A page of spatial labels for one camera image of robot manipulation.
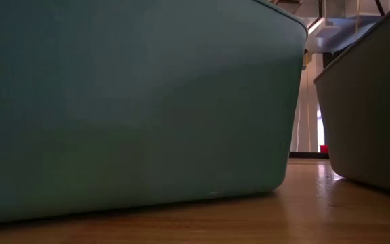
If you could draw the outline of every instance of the red object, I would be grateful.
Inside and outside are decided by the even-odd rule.
[[[320,145],[320,152],[321,153],[329,153],[329,149],[327,145]]]

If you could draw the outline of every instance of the plastic bin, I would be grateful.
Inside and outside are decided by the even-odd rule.
[[[0,222],[275,189],[306,37],[262,1],[0,1]]]
[[[390,12],[317,78],[332,168],[390,190]]]

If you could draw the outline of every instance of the wooden floor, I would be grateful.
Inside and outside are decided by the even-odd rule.
[[[390,195],[295,160],[269,195],[2,224],[0,243],[390,243]]]

